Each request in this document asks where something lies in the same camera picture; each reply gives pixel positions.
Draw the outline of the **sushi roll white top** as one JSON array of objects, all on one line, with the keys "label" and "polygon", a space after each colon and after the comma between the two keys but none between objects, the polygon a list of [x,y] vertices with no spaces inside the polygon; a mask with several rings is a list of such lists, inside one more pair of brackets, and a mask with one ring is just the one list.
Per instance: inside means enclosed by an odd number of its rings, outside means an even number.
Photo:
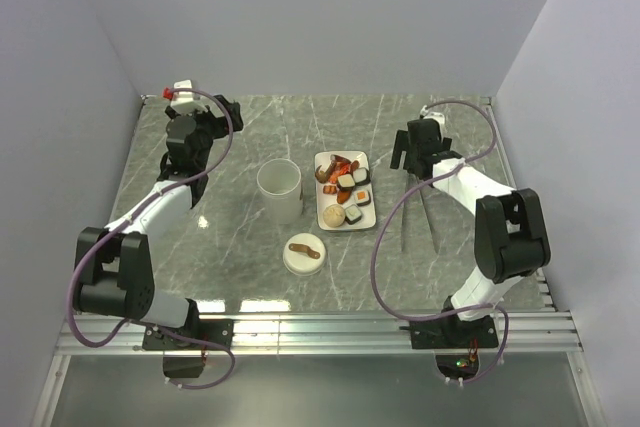
[{"label": "sushi roll white top", "polygon": [[352,177],[356,186],[367,185],[371,182],[369,170],[359,167],[352,172]]}]

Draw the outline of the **sushi roll cream top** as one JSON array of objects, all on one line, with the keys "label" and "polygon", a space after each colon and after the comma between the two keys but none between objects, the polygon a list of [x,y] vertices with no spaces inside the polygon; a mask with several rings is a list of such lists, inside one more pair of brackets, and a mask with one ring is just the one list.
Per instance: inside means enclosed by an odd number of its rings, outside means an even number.
[{"label": "sushi roll cream top", "polygon": [[340,191],[350,191],[355,187],[355,180],[350,173],[343,174],[337,178],[336,186]]}]

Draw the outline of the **brown sausage piece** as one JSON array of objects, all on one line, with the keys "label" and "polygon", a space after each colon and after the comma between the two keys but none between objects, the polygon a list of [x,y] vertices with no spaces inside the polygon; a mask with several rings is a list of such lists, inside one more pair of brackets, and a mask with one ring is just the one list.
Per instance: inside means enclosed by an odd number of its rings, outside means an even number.
[{"label": "brown sausage piece", "polygon": [[352,192],[352,189],[339,190],[336,195],[337,203],[340,205],[345,204],[351,197]]}]

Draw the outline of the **sushi roll green centre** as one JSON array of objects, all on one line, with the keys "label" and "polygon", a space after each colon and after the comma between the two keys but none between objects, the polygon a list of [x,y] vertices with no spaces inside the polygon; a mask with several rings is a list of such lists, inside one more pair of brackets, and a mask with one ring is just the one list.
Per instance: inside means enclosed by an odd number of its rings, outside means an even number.
[{"label": "sushi roll green centre", "polygon": [[358,205],[352,204],[345,208],[345,222],[349,225],[354,225],[361,221],[363,213]]}]

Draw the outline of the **metal tongs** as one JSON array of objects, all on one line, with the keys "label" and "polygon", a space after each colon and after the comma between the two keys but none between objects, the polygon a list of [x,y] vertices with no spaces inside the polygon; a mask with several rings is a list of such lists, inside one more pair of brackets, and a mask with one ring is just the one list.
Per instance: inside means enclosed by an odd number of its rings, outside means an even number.
[{"label": "metal tongs", "polygon": [[401,251],[418,245],[440,253],[441,241],[433,225],[432,212],[422,190],[408,198],[401,207]]}]

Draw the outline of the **round beige bun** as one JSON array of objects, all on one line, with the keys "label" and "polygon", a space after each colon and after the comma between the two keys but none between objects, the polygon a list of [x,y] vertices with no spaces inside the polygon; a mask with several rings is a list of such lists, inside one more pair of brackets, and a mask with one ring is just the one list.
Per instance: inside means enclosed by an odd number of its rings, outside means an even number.
[{"label": "round beige bun", "polygon": [[345,222],[345,209],[339,204],[328,206],[323,212],[323,221],[329,228],[338,228]]}]

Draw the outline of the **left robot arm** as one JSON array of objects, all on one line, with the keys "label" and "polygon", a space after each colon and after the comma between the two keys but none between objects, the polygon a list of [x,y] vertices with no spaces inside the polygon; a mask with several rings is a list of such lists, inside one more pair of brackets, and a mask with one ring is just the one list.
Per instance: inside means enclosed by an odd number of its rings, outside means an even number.
[{"label": "left robot arm", "polygon": [[196,302],[156,288],[151,245],[198,204],[217,166],[209,160],[214,141],[232,141],[244,122],[239,102],[222,95],[173,87],[163,96],[169,102],[166,152],[151,191],[118,220],[78,236],[66,316],[75,338],[90,348],[101,344],[80,333],[78,312],[156,328],[180,349],[192,348],[202,335]]}]

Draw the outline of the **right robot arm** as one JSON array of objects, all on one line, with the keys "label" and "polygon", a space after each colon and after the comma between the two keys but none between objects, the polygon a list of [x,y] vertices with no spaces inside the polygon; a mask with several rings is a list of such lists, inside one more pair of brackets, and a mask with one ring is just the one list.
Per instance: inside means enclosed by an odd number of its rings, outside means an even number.
[{"label": "right robot arm", "polygon": [[476,267],[445,304],[455,313],[441,321],[442,338],[460,347],[513,286],[551,260],[538,194],[516,190],[472,167],[451,149],[440,123],[422,118],[396,132],[390,167],[402,168],[453,198],[474,217]]}]

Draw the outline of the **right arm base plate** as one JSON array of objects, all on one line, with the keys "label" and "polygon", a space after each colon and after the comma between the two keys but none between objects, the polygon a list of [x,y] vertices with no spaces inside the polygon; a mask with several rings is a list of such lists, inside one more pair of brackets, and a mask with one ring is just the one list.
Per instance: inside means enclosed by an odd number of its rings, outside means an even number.
[{"label": "right arm base plate", "polygon": [[406,330],[414,350],[499,346],[495,323],[489,315],[474,321],[462,321],[457,316],[450,316],[428,322],[410,322]]}]

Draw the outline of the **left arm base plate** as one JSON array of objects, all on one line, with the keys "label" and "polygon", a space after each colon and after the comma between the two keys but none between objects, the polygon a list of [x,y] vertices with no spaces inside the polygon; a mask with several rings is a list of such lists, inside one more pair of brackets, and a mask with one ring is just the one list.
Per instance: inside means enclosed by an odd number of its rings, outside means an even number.
[{"label": "left arm base plate", "polygon": [[228,318],[200,320],[182,328],[147,328],[143,336],[144,351],[189,351],[209,349],[215,343],[230,348],[234,321]]}]

